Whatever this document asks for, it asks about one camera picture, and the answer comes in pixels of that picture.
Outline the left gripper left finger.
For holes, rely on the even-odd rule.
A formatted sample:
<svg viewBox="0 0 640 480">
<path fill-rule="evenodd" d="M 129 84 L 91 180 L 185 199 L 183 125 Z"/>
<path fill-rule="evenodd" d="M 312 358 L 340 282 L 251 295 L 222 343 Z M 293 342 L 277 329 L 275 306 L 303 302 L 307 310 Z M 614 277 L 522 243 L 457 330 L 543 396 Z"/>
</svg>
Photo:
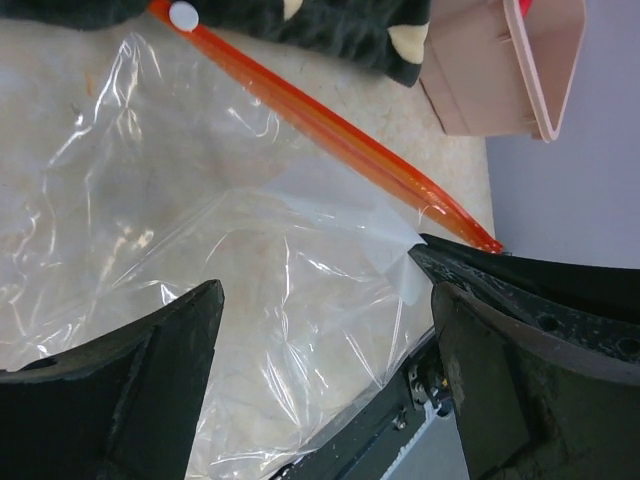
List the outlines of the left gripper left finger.
<svg viewBox="0 0 640 480">
<path fill-rule="evenodd" d="M 209 280 L 65 352 L 1 373 L 4 479 L 182 479 L 224 292 Z"/>
</svg>

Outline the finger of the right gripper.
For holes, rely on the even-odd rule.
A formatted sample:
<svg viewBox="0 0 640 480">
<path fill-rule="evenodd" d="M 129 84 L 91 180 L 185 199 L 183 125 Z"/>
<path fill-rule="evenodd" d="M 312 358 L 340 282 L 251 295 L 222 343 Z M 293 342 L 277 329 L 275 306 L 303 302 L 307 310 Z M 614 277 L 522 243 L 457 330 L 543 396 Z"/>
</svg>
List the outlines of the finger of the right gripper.
<svg viewBox="0 0 640 480">
<path fill-rule="evenodd" d="M 411 259 L 522 323 L 586 350 L 639 363 L 639 271 L 527 259 L 424 234 Z"/>
</svg>

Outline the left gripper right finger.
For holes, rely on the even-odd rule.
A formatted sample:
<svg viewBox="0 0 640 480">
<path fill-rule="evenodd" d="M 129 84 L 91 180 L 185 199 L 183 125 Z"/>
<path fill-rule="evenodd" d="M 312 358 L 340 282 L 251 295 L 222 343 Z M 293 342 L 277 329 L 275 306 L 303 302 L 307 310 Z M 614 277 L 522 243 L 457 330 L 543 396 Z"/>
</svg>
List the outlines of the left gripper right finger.
<svg viewBox="0 0 640 480">
<path fill-rule="evenodd" d="M 431 304 L 470 478 L 638 478 L 637 365 L 543 333 L 448 282 Z"/>
</svg>

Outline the clear zip bag orange zipper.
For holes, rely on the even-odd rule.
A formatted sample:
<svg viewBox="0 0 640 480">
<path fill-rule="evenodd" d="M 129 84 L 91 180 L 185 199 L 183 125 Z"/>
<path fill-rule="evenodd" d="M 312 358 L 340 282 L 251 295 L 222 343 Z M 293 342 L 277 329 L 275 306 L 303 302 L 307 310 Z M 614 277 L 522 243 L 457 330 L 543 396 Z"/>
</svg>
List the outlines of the clear zip bag orange zipper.
<svg viewBox="0 0 640 480">
<path fill-rule="evenodd" d="M 190 479 L 265 479 L 390 381 L 433 324 L 422 232 L 151 16 L 1 24 L 1 365 L 219 280 Z"/>
</svg>

